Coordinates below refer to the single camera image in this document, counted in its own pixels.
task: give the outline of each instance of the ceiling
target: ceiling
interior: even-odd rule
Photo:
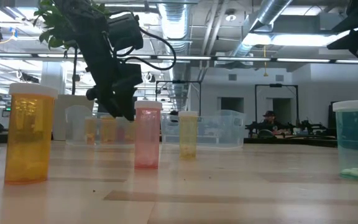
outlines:
[[[143,4],[144,1],[113,1],[113,0],[100,0],[96,2],[107,3],[109,9],[114,11],[117,7],[132,7],[136,4]],[[201,49],[203,46],[204,35],[207,31],[207,23],[211,19],[211,7],[213,0],[200,0],[193,1],[187,0],[187,2],[197,2],[197,4],[190,4],[190,33],[184,41],[190,43],[190,55],[201,55]],[[228,53],[238,46],[243,38],[244,34],[242,26],[246,15],[256,12],[261,0],[232,0],[227,4],[227,9],[235,9],[234,15],[236,19],[233,21],[222,20],[220,28],[218,30],[218,38],[213,44],[211,55],[216,53]],[[330,12],[332,14],[340,15],[344,12],[347,0],[293,0],[293,2],[284,10],[282,15],[296,15],[300,17],[312,17],[321,13]],[[215,23],[213,29],[218,25],[216,23],[222,4],[219,5],[216,15],[214,16]],[[0,7],[0,26],[3,34],[3,44],[0,44],[0,52],[22,52],[22,53],[37,53],[37,54],[49,54],[49,53],[63,53],[64,49],[48,49],[45,43],[41,44],[38,41],[38,36],[44,30],[43,24],[39,22],[35,27],[32,25],[32,19],[34,19],[33,13],[36,10],[35,7],[18,7],[20,12],[19,16],[10,12],[10,9]],[[161,27],[160,16],[155,13],[136,13],[140,16],[140,25],[153,34],[157,34],[163,37],[163,30]],[[17,37],[12,36],[12,30],[16,30]],[[254,57],[283,57],[283,58],[354,58],[346,51],[327,51],[326,47],[297,47],[297,46],[282,46],[282,45],[266,45],[254,46],[250,51]],[[166,54],[165,46],[161,41],[151,39],[144,36],[144,48],[136,50],[133,54],[141,55],[163,55]],[[17,71],[26,72],[34,77],[41,78],[42,73],[42,61],[39,59],[30,58],[31,60],[11,60],[8,58],[0,58],[0,89],[7,90],[7,85],[13,82],[19,82],[17,77]],[[64,68],[67,70],[67,87],[71,86],[71,77],[73,72],[73,62],[62,62]],[[165,63],[159,63],[157,66],[165,67]],[[250,68],[264,68],[266,65],[262,62],[254,62]],[[268,68],[286,68],[287,71],[291,71],[294,68],[292,63],[269,63]],[[81,76],[81,82],[77,83],[80,86],[77,90],[77,94],[83,95],[88,87],[93,86],[91,75],[85,72],[86,64],[81,60],[78,62],[77,74]],[[153,73],[157,80],[170,80],[169,72],[160,72],[154,70],[146,65],[142,65],[142,71],[144,74]],[[154,83],[145,82],[141,84],[142,87],[153,88]],[[152,90],[149,90],[147,94],[153,95]]]

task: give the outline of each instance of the exposed pipe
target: exposed pipe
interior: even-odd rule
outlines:
[[[162,30],[167,39],[175,41],[170,42],[175,49],[177,55],[188,55],[190,43],[181,41],[188,37],[189,28],[189,5],[187,4],[158,4],[157,5],[162,20]],[[170,70],[172,80],[189,81],[190,80],[190,64],[177,63],[173,69]],[[188,85],[173,84],[174,108],[183,110],[186,106],[186,95]]]
[[[263,0],[258,16],[254,23],[249,27],[246,35],[252,30],[262,26],[270,25],[279,17],[292,0]],[[232,51],[231,57],[245,57],[253,48],[253,45],[243,44],[242,42]]]
[[[207,55],[211,55],[212,52],[212,48],[214,47],[215,41],[216,41],[216,37],[218,36],[218,32],[219,32],[219,28],[221,26],[222,20],[223,20],[223,16],[226,13],[226,9],[227,9],[227,5],[229,4],[229,0],[224,0],[224,2],[222,3],[222,7],[221,7],[221,13],[219,15],[218,21],[216,23],[216,27],[214,29],[214,32],[212,34],[212,39],[211,39],[211,43],[209,43],[209,47],[208,47],[208,51],[207,51]]]
[[[211,34],[212,25],[214,24],[214,19],[215,19],[216,10],[218,9],[218,4],[219,4],[219,0],[214,0],[214,3],[211,8],[211,14],[210,14],[211,18],[209,19],[208,24],[206,26],[203,46],[201,48],[201,55],[205,54],[206,44],[208,43],[209,35]]]

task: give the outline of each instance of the cap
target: cap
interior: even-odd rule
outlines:
[[[180,111],[179,117],[183,117],[183,116],[198,117],[198,112],[197,111]]]
[[[264,116],[276,116],[276,114],[273,111],[266,111]]]
[[[33,83],[12,83],[9,86],[9,94],[32,94],[49,96],[57,99],[57,89]]]
[[[358,100],[342,101],[333,104],[335,112],[356,112],[358,111]]]
[[[152,108],[162,110],[162,103],[156,101],[139,100],[135,102],[135,109],[137,108]]]

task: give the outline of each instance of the wooden table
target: wooden table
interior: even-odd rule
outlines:
[[[134,170],[133,149],[54,143],[47,182],[4,186],[2,145],[0,223],[358,223],[358,182],[338,177],[335,148],[247,144],[178,158],[164,148],[159,170]]]

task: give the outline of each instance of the teal container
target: teal container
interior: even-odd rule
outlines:
[[[358,100],[333,104],[341,177],[358,179]]]

